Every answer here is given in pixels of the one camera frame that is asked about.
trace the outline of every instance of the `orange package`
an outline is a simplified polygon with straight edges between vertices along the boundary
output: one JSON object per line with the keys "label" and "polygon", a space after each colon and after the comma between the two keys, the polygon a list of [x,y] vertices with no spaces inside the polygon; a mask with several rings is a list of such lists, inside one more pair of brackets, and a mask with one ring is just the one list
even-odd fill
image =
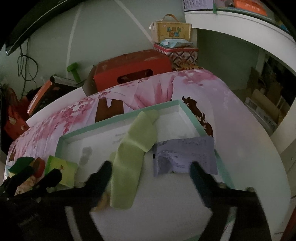
{"label": "orange package", "polygon": [[264,16],[267,16],[267,13],[263,6],[254,0],[234,0],[233,4],[236,8],[245,9],[251,12],[255,12]]}

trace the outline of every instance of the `blue packet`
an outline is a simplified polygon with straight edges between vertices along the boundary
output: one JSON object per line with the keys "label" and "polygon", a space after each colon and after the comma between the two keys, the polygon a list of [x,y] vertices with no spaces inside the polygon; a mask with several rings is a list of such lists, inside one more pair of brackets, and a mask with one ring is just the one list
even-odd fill
{"label": "blue packet", "polygon": [[168,48],[178,48],[178,47],[186,47],[190,46],[192,43],[185,39],[165,39],[160,42],[160,46],[168,47]]}

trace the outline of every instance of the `yellow box with handle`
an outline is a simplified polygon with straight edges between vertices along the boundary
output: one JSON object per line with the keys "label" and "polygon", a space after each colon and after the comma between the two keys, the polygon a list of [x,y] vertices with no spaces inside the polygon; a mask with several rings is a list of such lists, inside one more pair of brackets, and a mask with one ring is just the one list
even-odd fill
{"label": "yellow box with handle", "polygon": [[[176,21],[164,21],[166,16],[171,16]],[[150,24],[152,40],[156,43],[164,39],[185,39],[190,41],[191,23],[181,23],[173,14],[167,14],[163,19]]]}

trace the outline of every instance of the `green towel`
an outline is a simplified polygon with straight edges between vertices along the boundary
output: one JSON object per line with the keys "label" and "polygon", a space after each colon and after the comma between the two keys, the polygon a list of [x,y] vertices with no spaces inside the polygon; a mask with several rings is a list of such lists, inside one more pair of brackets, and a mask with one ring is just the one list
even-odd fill
{"label": "green towel", "polygon": [[153,122],[158,112],[141,111],[122,139],[116,152],[110,154],[113,163],[110,205],[114,208],[129,209],[133,205],[145,152],[157,140]]}

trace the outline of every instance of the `clutter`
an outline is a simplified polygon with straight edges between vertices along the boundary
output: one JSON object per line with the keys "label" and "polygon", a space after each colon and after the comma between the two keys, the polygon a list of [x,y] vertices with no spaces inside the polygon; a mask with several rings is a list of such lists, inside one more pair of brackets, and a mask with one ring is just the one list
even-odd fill
{"label": "clutter", "polygon": [[97,90],[103,91],[119,84],[171,71],[169,57],[155,50],[144,50],[98,63],[94,81]]}
{"label": "clutter", "polygon": [[31,101],[28,107],[28,114],[30,116],[34,115],[50,103],[78,87],[80,85],[76,84],[73,80],[51,76]]}
{"label": "clutter", "polygon": [[67,67],[67,71],[72,73],[76,83],[80,83],[81,79],[80,79],[79,74],[77,72],[77,68],[78,68],[78,63],[75,62]]}
{"label": "clutter", "polygon": [[178,47],[178,48],[168,48],[160,46],[155,43],[153,45],[154,49],[162,54],[168,56],[172,62],[172,67],[177,69],[182,66],[192,65],[197,62],[198,58],[198,48],[194,47]]}
{"label": "clutter", "polygon": [[19,157],[14,165],[8,169],[8,171],[12,174],[18,174],[20,173],[23,169],[25,169],[27,166],[30,165],[32,161],[34,161],[35,158],[30,157],[30,156],[23,156]]}
{"label": "clutter", "polygon": [[272,82],[270,84],[270,87],[266,93],[266,97],[275,105],[277,104],[277,102],[279,101],[280,97],[281,97],[281,90],[283,89],[283,87],[281,86],[280,83],[278,82]]}
{"label": "clutter", "polygon": [[144,154],[157,140],[157,131],[153,123],[158,116],[156,110],[141,111],[117,151],[111,153],[111,207],[129,209],[133,205]]}
{"label": "clutter", "polygon": [[37,157],[36,160],[34,161],[33,168],[35,170],[35,173],[33,174],[33,176],[36,178],[40,178],[45,169],[45,161],[40,157]]}
{"label": "clutter", "polygon": [[184,63],[184,64],[181,64],[181,67],[180,68],[176,68],[177,71],[192,70],[192,69],[202,69],[202,67],[199,67],[196,64]]}
{"label": "clutter", "polygon": [[45,107],[43,107],[41,110],[39,110],[34,115],[32,115],[28,120],[26,120],[26,123],[29,126],[34,126],[38,122],[44,121],[52,114],[66,108],[70,105],[73,105],[75,102],[79,102],[80,100],[82,100],[85,97],[86,97],[86,94],[85,94],[82,87],[74,89],[74,90],[70,91],[69,93],[54,100],[53,102],[49,103]]}
{"label": "clutter", "polygon": [[255,89],[251,100],[255,102],[261,109],[263,109],[272,120],[277,123],[279,119],[279,109],[259,90]]}
{"label": "clutter", "polygon": [[[166,16],[171,16],[176,22],[164,21]],[[191,23],[181,23],[173,14],[167,14],[162,19],[152,22],[149,29],[152,40],[156,43],[174,38],[190,41]]]}
{"label": "clutter", "polygon": [[160,42],[160,46],[164,46],[167,48],[177,48],[177,47],[187,47],[192,43],[185,39],[165,39]]}
{"label": "clutter", "polygon": [[189,173],[190,165],[197,161],[208,174],[218,174],[211,136],[173,139],[153,146],[154,176],[168,173]]}
{"label": "clutter", "polygon": [[84,84],[82,86],[83,91],[85,92],[86,96],[93,95],[98,92],[96,88],[96,83],[94,81],[94,74],[96,72],[96,66],[94,65],[89,72],[86,80],[84,81]]}
{"label": "clutter", "polygon": [[251,89],[251,92],[254,92],[255,89],[267,89],[265,82],[262,80],[262,78],[260,78],[260,73],[253,67],[251,67],[251,73],[247,83],[247,89],[249,88]]}
{"label": "clutter", "polygon": [[77,163],[69,162],[54,156],[49,156],[45,167],[45,175],[56,168],[62,173],[62,180],[60,181],[60,184],[73,188],[77,166]]}
{"label": "clutter", "polygon": [[254,101],[252,101],[249,97],[246,98],[245,105],[251,110],[251,113],[255,116],[255,118],[259,121],[259,123],[266,130],[267,134],[271,136],[277,125],[274,120],[266,114],[266,112],[261,109]]}
{"label": "clutter", "polygon": [[19,101],[14,90],[9,87],[1,93],[6,96],[6,98],[1,100],[4,110],[1,115],[6,114],[6,123],[4,123],[3,129],[12,140],[16,140],[30,128],[26,124],[26,120],[29,118],[27,113],[29,102],[26,97]]}
{"label": "clutter", "polygon": [[215,0],[217,8],[234,7],[233,0]]}

